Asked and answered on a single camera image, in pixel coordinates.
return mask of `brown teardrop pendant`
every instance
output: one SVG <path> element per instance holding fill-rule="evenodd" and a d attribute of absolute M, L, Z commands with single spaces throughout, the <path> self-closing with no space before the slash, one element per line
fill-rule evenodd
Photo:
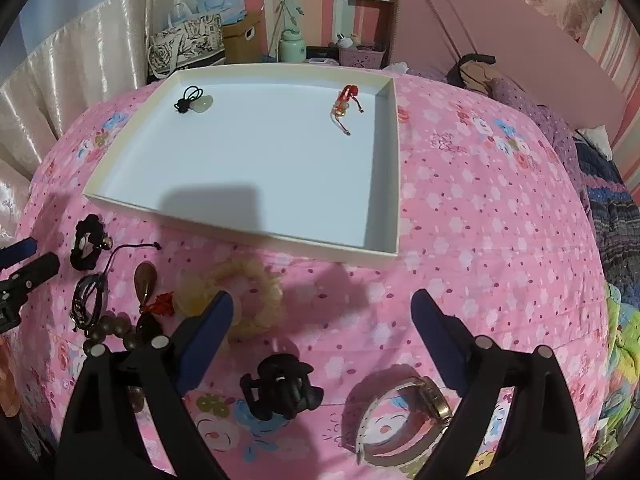
<path fill-rule="evenodd" d="M 136 267 L 136 272 L 133 275 L 133 285 L 136 289 L 136 296 L 140 302 L 140 307 L 145 306 L 146 302 L 151 298 L 157 281 L 158 272 L 154 264 L 151 262 L 142 262 Z"/>

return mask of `white tray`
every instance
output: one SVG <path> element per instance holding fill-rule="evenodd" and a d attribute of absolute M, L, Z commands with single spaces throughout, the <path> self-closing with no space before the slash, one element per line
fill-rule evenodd
<path fill-rule="evenodd" d="M 214 98 L 174 103 L 189 85 Z M 343 123 L 331 110 L 359 88 Z M 398 254 L 393 78 L 344 68 L 255 64 L 173 74 L 118 134 L 84 194 L 111 210 L 302 256 L 369 267 Z"/>

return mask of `red string charm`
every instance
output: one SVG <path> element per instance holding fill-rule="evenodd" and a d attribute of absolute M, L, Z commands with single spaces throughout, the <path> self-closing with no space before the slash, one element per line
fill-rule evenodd
<path fill-rule="evenodd" d="M 358 87 L 356 85 L 347 85 L 342 89 L 340 95 L 336 99 L 333 108 L 331 109 L 332 118 L 335 118 L 335 121 L 344 131 L 345 135 L 351 135 L 350 131 L 340 122 L 340 118 L 344 117 L 347 113 L 347 108 L 349 108 L 349 101 L 353 99 L 355 103 L 358 105 L 358 111 L 360 113 L 364 113 L 362 106 L 360 106 L 360 102 L 357 99 L 358 95 Z"/>

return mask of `blue gripper pad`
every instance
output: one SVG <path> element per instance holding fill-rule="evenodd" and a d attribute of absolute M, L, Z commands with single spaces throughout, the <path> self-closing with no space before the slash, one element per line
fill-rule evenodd
<path fill-rule="evenodd" d="M 466 348 L 473 341 L 471 334 L 458 318 L 445 316 L 424 289 L 411 298 L 411 318 L 445 386 L 464 397 L 469 389 Z"/>
<path fill-rule="evenodd" d="M 219 292 L 205 311 L 196 317 L 185 319 L 172 339 L 184 347 L 178 355 L 178 375 L 175 389 L 182 397 L 198 387 L 213 356 L 220 348 L 234 316 L 234 302 L 226 292 Z"/>
<path fill-rule="evenodd" d="M 0 270 L 8 269 L 30 256 L 33 256 L 37 250 L 38 242 L 35 238 L 25 238 L 24 240 L 0 250 Z"/>

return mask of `green fabric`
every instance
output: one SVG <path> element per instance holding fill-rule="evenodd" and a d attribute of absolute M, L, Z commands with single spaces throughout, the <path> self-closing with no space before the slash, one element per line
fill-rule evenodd
<path fill-rule="evenodd" d="M 607 284 L 609 335 L 609 393 L 605 398 L 600 420 L 602 428 L 587 457 L 587 465 L 597 462 L 596 456 L 608 456 L 617 447 L 625 425 L 634 417 L 633 399 L 640 377 L 640 312 L 620 300 L 617 287 Z"/>

